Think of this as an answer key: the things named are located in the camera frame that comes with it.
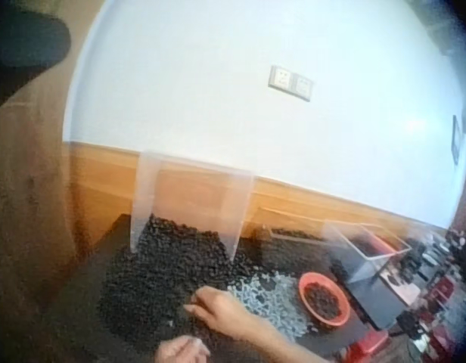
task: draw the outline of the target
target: red stool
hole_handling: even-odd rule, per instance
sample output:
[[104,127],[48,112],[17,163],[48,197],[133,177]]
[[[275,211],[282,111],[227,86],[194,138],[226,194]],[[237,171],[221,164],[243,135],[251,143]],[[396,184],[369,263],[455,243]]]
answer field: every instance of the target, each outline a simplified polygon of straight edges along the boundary
[[387,330],[376,331],[372,327],[360,341],[351,344],[347,349],[345,363],[367,363],[371,356],[387,341]]

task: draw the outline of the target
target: pile of black pellets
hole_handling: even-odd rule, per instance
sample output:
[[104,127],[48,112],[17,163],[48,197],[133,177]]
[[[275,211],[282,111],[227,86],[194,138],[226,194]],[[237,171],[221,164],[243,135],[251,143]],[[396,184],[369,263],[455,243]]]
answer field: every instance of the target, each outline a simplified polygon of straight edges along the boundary
[[210,349],[231,347],[184,311],[201,286],[226,290],[239,278],[272,273],[238,251],[232,263],[214,231],[151,216],[137,253],[121,250],[107,270],[98,314],[106,327],[139,352],[153,352],[162,340],[182,334],[201,337]]

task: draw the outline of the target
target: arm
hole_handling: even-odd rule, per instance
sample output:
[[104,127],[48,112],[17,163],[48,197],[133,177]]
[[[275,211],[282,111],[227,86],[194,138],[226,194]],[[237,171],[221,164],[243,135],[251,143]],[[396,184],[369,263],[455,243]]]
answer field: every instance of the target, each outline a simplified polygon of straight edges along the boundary
[[321,363],[323,358],[288,342],[269,322],[250,314],[230,293],[200,288],[185,309],[208,327],[251,344],[273,363]]

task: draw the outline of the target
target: hand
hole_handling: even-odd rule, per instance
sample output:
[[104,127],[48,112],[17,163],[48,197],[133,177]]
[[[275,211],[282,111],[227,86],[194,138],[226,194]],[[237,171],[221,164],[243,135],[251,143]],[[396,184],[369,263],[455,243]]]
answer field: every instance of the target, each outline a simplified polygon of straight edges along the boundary
[[249,340],[266,323],[250,314],[241,302],[226,291],[204,286],[194,293],[192,304],[185,309],[202,320],[210,329],[237,340]]
[[154,363],[206,363],[210,351],[201,339],[183,335],[159,345]]

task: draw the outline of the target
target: white wall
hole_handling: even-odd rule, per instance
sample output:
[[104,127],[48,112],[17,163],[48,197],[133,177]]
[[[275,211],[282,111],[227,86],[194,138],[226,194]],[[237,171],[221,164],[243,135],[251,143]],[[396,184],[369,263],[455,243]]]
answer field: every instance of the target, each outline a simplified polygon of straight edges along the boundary
[[[405,2],[128,0],[98,22],[64,140],[253,169],[451,222],[462,96]],[[312,101],[268,88],[272,64],[313,79]]]

